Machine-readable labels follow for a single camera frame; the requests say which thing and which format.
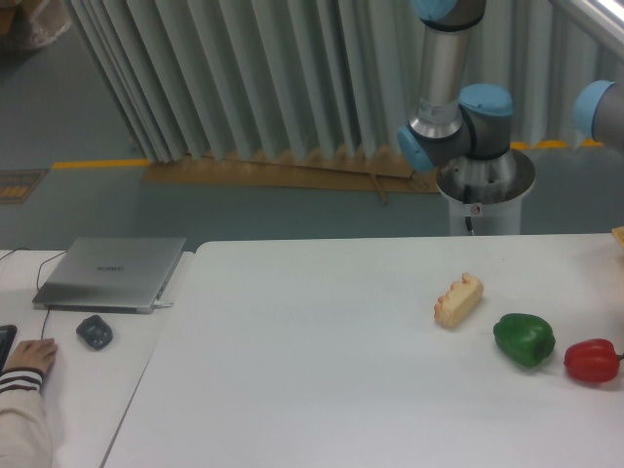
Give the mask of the striped cream sleeve forearm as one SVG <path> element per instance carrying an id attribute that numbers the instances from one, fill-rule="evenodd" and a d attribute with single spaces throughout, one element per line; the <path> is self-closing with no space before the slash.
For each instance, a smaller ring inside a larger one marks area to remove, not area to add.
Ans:
<path id="1" fill-rule="evenodd" d="M 53 447 L 40 390 L 44 374 L 34 368 L 1 373 L 1 466 L 51 467 Z"/>

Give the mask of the person's hand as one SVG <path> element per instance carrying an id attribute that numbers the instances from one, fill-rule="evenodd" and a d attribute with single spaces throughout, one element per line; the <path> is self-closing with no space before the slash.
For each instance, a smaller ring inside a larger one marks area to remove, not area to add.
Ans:
<path id="1" fill-rule="evenodd" d="M 57 352 L 58 345 L 53 338 L 21 341 L 3 370 L 31 369 L 46 375 L 56 360 Z"/>

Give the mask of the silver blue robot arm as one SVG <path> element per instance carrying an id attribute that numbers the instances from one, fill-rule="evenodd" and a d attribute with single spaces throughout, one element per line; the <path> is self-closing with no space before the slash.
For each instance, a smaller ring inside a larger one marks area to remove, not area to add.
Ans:
<path id="1" fill-rule="evenodd" d="M 521 137 L 623 147 L 623 8 L 616 1 L 414 1 L 418 99 L 397 131 L 432 173 L 451 224 L 519 214 L 532 189 Z"/>

